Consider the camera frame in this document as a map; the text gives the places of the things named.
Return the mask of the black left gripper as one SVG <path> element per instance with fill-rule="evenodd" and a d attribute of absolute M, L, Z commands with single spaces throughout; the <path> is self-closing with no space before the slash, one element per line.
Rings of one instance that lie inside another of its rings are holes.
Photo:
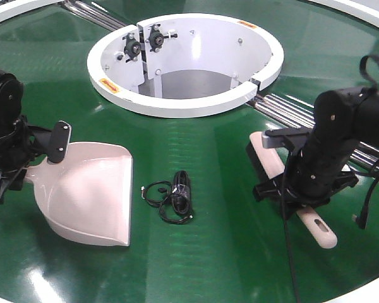
<path fill-rule="evenodd" d="M 7 190 L 22 189 L 29 163 L 47 153 L 50 137 L 50 129 L 30 124 L 26 116 L 0 126 L 0 205 Z"/>

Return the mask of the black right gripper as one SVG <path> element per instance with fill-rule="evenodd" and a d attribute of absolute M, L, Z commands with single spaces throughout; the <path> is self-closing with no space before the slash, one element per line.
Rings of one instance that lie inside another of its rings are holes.
<path fill-rule="evenodd" d="M 358 178 L 353 172 L 341 171 L 333 183 L 319 183 L 316 179 L 307 178 L 306 182 L 292 185 L 292 179 L 281 173 L 253 188 L 257 201 L 265 198 L 276 199 L 280 205 L 280 216 L 289 219 L 295 212 L 310 206 L 317 208 L 330 202 L 330 198 L 345 189 L 354 187 Z"/>

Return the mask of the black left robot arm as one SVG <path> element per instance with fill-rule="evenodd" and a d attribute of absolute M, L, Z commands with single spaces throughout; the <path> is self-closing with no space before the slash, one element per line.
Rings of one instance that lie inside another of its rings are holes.
<path fill-rule="evenodd" d="M 19 191 L 27 167 L 46 154 L 51 130 L 28 123 L 21 114 L 23 84 L 0 70 L 0 204 L 7 190 Z"/>

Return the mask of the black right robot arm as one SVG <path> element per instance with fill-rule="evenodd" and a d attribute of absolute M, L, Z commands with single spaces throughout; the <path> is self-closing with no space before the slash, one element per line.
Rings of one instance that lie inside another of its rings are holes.
<path fill-rule="evenodd" d="M 283 199 L 288 218 L 313 208 L 358 183 L 342 169 L 360 143 L 379 148 L 379 91 L 358 86 L 321 93 L 315 100 L 313 128 L 264 131 L 263 147 L 289 151 L 285 171 L 253 189 L 257 201 Z"/>

